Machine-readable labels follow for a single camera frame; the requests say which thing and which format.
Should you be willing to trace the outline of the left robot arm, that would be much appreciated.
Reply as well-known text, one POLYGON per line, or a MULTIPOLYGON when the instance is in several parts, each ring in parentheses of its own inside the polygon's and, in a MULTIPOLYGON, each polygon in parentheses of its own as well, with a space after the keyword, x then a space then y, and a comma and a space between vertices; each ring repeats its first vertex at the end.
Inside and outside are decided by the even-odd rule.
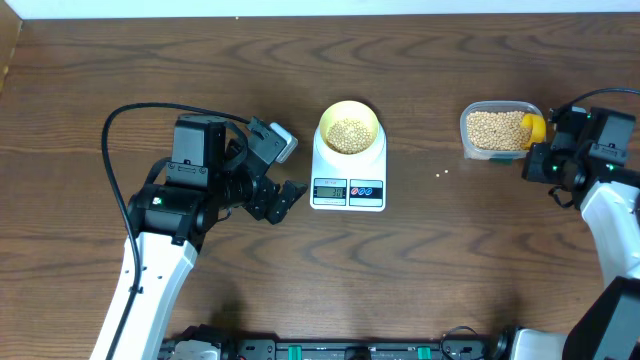
POLYGON ((207 232, 234 208, 277 224, 307 191, 304 183, 279 185, 266 175, 296 145, 279 124, 258 118, 244 129, 223 116, 184 114, 177 119, 171 155, 152 166, 129 201, 119 203, 128 236, 92 358, 158 356, 207 232))

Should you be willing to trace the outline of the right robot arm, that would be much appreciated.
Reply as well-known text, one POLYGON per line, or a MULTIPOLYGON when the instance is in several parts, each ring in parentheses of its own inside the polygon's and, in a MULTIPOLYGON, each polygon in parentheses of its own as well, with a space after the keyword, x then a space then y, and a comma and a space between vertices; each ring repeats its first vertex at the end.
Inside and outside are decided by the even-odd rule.
POLYGON ((520 328, 507 359, 639 356, 639 174, 626 168, 634 116, 604 108, 557 109, 554 137, 532 144, 523 178, 566 191, 590 230, 604 290, 566 335, 520 328))

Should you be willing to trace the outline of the yellow measuring scoop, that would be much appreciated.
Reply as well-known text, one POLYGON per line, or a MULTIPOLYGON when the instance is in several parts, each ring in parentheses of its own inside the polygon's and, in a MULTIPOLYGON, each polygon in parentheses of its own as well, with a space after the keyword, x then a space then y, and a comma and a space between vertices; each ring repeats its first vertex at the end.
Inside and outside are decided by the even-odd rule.
POLYGON ((522 148, 528 150, 535 143, 542 143, 546 138, 546 122, 541 115, 527 113, 520 126, 527 131, 527 139, 522 148))

